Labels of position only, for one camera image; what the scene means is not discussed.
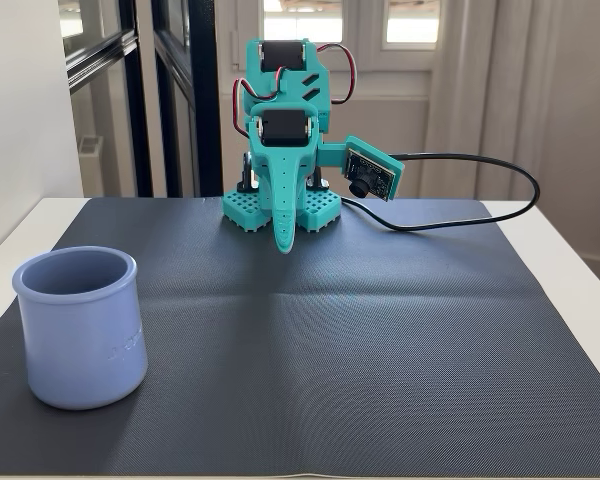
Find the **teal gripper with servo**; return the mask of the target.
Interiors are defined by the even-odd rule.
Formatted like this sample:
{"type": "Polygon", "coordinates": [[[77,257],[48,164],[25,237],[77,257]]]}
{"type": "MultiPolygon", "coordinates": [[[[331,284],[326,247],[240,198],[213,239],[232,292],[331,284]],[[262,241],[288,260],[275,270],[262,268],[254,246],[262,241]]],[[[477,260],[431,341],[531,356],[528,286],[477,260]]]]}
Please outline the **teal gripper with servo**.
{"type": "Polygon", "coordinates": [[[288,254],[294,243],[301,170],[313,170],[326,117],[306,101],[261,102],[248,113],[249,150],[256,170],[268,169],[275,244],[288,254]]]}

